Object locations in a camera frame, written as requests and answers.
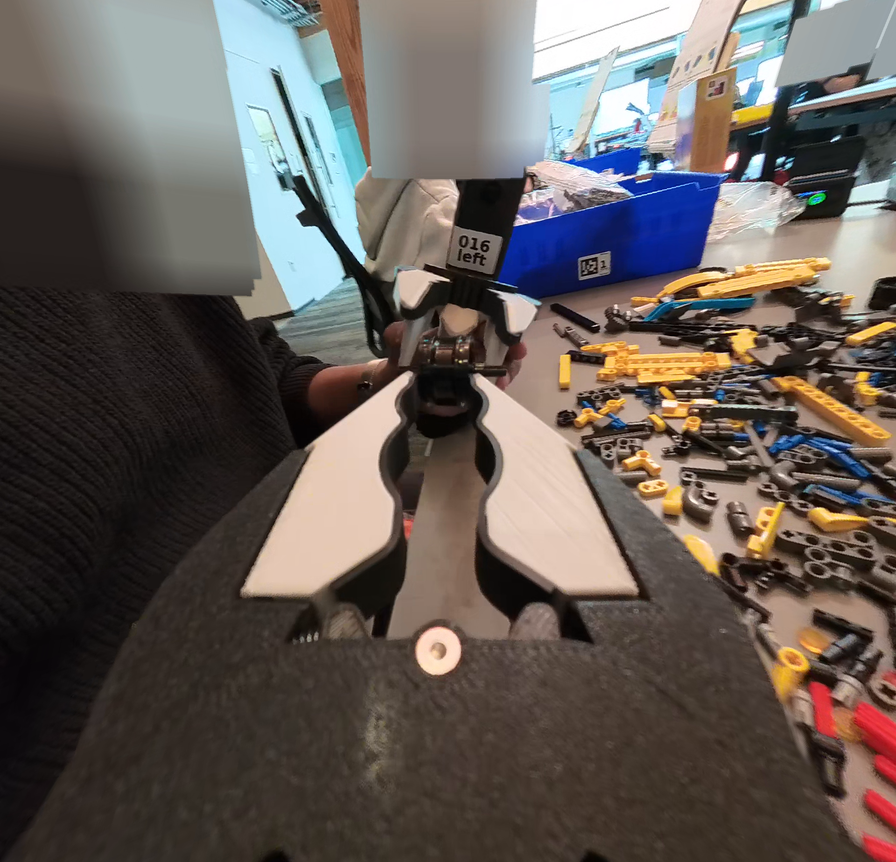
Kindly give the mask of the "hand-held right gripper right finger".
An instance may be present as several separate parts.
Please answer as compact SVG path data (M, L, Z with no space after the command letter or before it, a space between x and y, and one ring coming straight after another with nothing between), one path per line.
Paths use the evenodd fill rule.
M484 480L476 577L487 597L636 597L639 586L574 447L474 375L476 468Z

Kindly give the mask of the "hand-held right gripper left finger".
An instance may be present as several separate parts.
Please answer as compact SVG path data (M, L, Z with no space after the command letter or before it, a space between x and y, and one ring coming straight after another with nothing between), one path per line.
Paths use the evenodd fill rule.
M406 565L396 482L409 457L412 380L400 374L308 445L243 598L396 598Z

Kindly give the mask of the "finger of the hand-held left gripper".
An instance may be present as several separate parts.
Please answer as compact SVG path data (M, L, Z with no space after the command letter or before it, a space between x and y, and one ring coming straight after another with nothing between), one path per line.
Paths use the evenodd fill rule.
M519 374L527 347L522 336L537 315L539 304L517 292L488 290L483 301L482 335L487 367L500 367L504 375L496 379L498 388L506 388Z
M452 281L443 274L395 274L395 306L404 324L399 367L410 367L420 339L431 329L434 311L450 301Z

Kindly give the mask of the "black toy wheel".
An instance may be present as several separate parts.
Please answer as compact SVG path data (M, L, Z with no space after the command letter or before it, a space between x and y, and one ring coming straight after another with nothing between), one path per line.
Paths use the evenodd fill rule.
M412 369L426 376L499 377L507 374L503 358L500 357L497 364L487 364L485 345L473 335L453 338L425 335L418 343Z

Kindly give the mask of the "pile of toy building pieces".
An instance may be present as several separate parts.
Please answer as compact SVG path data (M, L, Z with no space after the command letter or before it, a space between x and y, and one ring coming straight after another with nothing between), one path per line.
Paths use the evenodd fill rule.
M894 278L702 268L605 311L555 416L680 532L757 647L847 833L894 860Z

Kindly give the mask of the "person's left forearm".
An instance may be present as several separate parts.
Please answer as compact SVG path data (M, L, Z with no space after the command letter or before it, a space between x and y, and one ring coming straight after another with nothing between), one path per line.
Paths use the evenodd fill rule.
M388 359L357 365L331 365L300 356L280 336L272 321L249 325L273 374L275 395L297 447L303 448L359 408L398 375Z

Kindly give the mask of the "person's left hand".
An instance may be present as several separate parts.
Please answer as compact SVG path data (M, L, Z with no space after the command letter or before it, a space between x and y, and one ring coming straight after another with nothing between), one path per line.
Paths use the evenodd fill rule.
M391 383L405 368L399 365L400 345L405 332L404 322L395 322L391 324L384 334L384 344L387 356L380 361L372 371L371 377L372 392L375 394ZM527 345L524 341L520 341L506 350L504 357L505 374L499 375L494 381L495 386L504 391L511 384L515 377L521 371L522 362L528 353ZM421 403L420 413L423 415L432 415L435 418L447 419L451 417L459 417L466 413L467 408L463 405L439 405L436 403Z

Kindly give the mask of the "black office chair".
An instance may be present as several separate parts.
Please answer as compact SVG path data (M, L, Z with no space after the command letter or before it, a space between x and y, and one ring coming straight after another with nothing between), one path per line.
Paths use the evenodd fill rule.
M358 261L349 246L342 240L323 205L317 200L307 180L297 175L291 178L291 188L298 197L302 210L296 218L304 227L318 229L342 264L344 273L357 286L363 315L367 347L378 358L385 358L385 332L395 323L396 317L387 301L380 283Z

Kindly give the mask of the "clear plastic bags of parts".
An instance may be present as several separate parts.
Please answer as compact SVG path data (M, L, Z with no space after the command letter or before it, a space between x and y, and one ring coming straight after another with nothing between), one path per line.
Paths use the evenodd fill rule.
M541 161L527 171L528 186L519 215L535 221L602 207L633 197L611 172L596 173L579 165Z

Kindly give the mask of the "blue storage bin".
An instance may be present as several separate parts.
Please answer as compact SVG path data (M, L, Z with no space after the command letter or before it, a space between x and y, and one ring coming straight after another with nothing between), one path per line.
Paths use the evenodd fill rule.
M700 265L724 174L637 175L639 149L574 163L611 172L633 197L527 221L518 214L500 280L536 299Z

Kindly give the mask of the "purple cardboard box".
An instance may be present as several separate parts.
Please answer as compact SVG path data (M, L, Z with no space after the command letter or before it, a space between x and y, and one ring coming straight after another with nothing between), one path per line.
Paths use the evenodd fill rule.
M736 68L719 71L687 84L678 93L676 171L721 174L736 91Z

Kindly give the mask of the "white and yellow cardboard box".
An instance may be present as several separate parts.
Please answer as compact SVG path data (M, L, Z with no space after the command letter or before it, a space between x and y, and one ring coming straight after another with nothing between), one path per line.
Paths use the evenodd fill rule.
M671 154L676 141L678 95L690 83L716 71L728 35L746 0L701 0L668 76L658 120L646 151Z

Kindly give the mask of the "crumpled clear plastic bag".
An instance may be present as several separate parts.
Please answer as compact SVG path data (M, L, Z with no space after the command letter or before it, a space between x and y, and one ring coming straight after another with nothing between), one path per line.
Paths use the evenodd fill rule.
M713 210L707 244L773 233L800 217L806 207L803 198L773 182L724 182Z

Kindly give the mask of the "black mini computer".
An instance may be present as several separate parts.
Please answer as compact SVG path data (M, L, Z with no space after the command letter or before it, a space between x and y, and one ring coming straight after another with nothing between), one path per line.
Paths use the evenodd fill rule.
M855 186L857 170L867 142L856 136L814 144L792 150L786 168L784 186L805 204L795 222L826 220L843 215Z

